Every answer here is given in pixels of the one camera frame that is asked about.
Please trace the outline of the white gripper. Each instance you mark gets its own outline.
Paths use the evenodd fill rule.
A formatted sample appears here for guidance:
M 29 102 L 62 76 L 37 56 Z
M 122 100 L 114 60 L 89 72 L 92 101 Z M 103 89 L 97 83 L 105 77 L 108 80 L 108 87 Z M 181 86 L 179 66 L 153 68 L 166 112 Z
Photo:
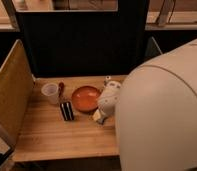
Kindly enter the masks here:
M 92 116 L 95 122 L 98 124 L 103 124 L 105 121 L 105 116 L 114 114 L 120 88 L 121 83 L 118 81 L 109 81 L 107 83 L 98 98 L 98 109 Z

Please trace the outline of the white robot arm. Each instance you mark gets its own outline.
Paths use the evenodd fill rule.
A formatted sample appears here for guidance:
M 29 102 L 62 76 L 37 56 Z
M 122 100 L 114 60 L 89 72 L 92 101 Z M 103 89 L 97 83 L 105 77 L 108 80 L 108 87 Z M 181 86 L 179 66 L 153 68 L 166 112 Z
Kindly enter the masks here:
M 98 109 L 115 117 L 122 171 L 197 171 L 197 39 L 109 81 Z

